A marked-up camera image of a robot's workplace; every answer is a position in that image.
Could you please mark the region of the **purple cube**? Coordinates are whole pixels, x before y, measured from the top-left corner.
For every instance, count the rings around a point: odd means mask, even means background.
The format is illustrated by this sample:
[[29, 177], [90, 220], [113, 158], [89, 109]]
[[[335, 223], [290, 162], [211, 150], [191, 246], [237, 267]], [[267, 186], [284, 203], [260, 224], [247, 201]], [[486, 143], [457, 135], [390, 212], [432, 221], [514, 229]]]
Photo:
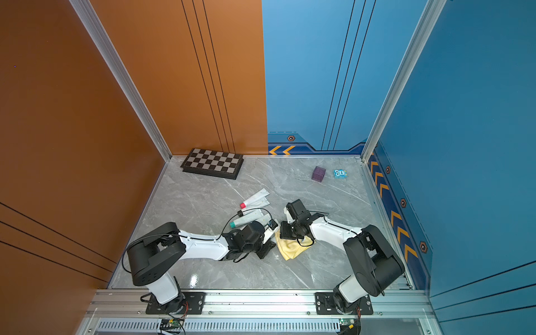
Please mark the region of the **purple cube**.
[[312, 172], [311, 179], [317, 182], [322, 182], [325, 178], [326, 169], [323, 167], [316, 166]]

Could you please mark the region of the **green cap toothpaste tube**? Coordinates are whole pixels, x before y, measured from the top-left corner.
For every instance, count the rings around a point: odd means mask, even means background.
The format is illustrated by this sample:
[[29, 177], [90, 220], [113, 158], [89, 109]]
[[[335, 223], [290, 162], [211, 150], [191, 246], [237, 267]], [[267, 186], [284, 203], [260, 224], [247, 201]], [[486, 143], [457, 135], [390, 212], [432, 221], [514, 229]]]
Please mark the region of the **green cap toothpaste tube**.
[[264, 214], [263, 216], [261, 216], [260, 212], [256, 212], [256, 213], [245, 215], [231, 222], [230, 228], [231, 229], [240, 228], [242, 226], [245, 226], [253, 222], [258, 222], [264, 226], [271, 220], [271, 218], [272, 217], [269, 214]]

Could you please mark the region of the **yellow microfibre cloth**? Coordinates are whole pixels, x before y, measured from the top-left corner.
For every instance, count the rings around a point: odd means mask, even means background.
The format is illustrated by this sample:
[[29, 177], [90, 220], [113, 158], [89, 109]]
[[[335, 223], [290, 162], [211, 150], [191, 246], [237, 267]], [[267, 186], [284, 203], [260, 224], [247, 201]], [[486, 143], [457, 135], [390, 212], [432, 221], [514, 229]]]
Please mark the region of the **yellow microfibre cloth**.
[[275, 237], [278, 250], [285, 261], [297, 258], [314, 245], [314, 241], [310, 237], [304, 237], [302, 240], [286, 240], [281, 237], [280, 231], [275, 234]]

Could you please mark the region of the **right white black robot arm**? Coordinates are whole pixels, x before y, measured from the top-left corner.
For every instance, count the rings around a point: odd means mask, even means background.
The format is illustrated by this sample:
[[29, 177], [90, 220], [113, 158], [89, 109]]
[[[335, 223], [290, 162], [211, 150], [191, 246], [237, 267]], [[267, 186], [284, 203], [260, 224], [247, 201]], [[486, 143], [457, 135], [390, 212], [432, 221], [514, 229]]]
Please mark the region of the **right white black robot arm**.
[[284, 209], [287, 220], [281, 223], [280, 237], [301, 244], [308, 237], [323, 241], [346, 252], [352, 274], [334, 289], [334, 303], [348, 310], [366, 296], [384, 293], [406, 270], [403, 261], [373, 225], [365, 228], [345, 226], [320, 213], [311, 213], [301, 200], [289, 202]]

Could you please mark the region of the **left green circuit board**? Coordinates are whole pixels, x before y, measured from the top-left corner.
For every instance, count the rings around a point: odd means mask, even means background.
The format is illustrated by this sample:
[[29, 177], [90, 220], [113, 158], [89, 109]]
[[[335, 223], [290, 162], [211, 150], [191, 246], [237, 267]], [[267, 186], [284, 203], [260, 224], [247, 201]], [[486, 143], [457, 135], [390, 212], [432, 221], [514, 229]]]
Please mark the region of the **left green circuit board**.
[[164, 318], [159, 326], [160, 332], [178, 334], [184, 331], [184, 323], [179, 319]]

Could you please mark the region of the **right green circuit board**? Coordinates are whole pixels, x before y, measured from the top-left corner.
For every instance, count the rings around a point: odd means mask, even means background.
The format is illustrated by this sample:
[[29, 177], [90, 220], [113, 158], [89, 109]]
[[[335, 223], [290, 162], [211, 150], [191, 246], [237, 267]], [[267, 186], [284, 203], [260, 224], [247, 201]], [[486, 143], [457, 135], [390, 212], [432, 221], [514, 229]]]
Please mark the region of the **right green circuit board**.
[[338, 334], [360, 334], [361, 320], [358, 318], [339, 318]]

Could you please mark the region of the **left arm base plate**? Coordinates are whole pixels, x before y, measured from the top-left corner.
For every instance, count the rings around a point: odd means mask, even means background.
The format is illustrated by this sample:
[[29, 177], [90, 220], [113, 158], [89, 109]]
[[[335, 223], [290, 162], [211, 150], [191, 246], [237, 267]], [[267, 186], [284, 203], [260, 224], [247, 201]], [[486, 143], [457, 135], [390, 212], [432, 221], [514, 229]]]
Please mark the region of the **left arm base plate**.
[[205, 303], [204, 292], [181, 292], [177, 298], [166, 304], [160, 304], [152, 293], [147, 293], [140, 298], [141, 302], [147, 303], [146, 314], [160, 315], [200, 315]]

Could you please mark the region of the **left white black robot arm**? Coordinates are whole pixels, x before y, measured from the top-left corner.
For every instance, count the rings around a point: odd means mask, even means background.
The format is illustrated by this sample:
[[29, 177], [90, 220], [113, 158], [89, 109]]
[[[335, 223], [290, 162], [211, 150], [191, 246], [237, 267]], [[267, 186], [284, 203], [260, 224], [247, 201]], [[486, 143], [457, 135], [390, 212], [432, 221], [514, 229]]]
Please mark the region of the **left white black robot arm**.
[[276, 246], [272, 237], [278, 227], [269, 219], [220, 235], [201, 235], [181, 231], [176, 223], [165, 223], [126, 247], [132, 282], [146, 287], [161, 305], [180, 300], [180, 286], [169, 273], [175, 263], [189, 259], [238, 263], [251, 254], [263, 259]]

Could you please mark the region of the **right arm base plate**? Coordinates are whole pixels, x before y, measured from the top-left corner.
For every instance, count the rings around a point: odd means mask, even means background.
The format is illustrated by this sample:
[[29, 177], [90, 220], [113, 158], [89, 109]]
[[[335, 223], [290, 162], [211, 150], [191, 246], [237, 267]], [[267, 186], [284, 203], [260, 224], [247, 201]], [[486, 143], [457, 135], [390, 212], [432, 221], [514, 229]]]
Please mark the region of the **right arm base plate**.
[[354, 302], [347, 302], [333, 292], [315, 293], [315, 307], [318, 315], [373, 315], [374, 310], [368, 295]]

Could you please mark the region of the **aluminium front rail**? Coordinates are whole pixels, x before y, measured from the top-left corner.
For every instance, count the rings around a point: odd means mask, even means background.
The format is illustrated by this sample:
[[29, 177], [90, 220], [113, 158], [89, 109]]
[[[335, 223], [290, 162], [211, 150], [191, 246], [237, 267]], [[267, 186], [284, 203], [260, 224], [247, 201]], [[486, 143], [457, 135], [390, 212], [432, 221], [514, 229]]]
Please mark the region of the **aluminium front rail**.
[[[146, 318], [146, 290], [98, 290], [86, 318]], [[329, 290], [203, 290], [205, 298], [189, 304], [187, 318], [319, 318], [323, 308], [317, 293]], [[363, 318], [434, 318], [422, 290], [387, 290], [360, 303]]]

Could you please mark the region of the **black white chessboard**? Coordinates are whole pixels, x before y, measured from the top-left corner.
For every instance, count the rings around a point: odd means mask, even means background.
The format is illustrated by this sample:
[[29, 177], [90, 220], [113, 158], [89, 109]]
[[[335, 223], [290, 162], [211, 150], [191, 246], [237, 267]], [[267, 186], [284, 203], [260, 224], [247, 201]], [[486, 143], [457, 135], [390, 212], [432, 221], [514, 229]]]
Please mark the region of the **black white chessboard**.
[[184, 159], [181, 168], [186, 173], [235, 180], [243, 163], [244, 156], [241, 154], [194, 148]]

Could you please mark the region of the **black cap toothpaste tube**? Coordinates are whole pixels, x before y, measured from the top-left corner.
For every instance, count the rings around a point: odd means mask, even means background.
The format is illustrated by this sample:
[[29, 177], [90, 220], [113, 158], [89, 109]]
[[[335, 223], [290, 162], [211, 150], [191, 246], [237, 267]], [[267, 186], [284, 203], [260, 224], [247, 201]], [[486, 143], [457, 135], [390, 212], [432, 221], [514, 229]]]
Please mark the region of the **black cap toothpaste tube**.
[[266, 214], [271, 216], [271, 213], [269, 212], [269, 210], [262, 208], [262, 207], [245, 208], [237, 212], [238, 217], [248, 216], [250, 214], [252, 214], [253, 216], [258, 216], [258, 217], [263, 217]]

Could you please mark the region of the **pink cap toothpaste tube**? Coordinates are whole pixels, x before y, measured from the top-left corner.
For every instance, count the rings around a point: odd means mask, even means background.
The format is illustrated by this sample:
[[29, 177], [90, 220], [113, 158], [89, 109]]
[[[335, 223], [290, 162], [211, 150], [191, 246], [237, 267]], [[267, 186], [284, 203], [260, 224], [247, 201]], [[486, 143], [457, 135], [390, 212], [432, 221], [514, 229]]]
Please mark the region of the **pink cap toothpaste tube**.
[[257, 207], [264, 207], [268, 206], [269, 202], [267, 200], [267, 197], [269, 195], [269, 192], [263, 188], [254, 195], [252, 195], [250, 198], [247, 198], [240, 204], [241, 209], [248, 209], [248, 208], [257, 208]]

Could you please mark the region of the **green circuit board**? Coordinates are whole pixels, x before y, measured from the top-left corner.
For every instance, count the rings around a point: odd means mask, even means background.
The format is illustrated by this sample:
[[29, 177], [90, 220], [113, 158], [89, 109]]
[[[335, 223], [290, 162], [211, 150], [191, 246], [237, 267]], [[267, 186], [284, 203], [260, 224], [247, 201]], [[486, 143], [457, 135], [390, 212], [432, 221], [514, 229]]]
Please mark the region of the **green circuit board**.
[[360, 334], [361, 320], [358, 318], [339, 318], [338, 334]]
[[160, 332], [178, 334], [184, 331], [184, 323], [179, 319], [164, 318], [159, 326]]

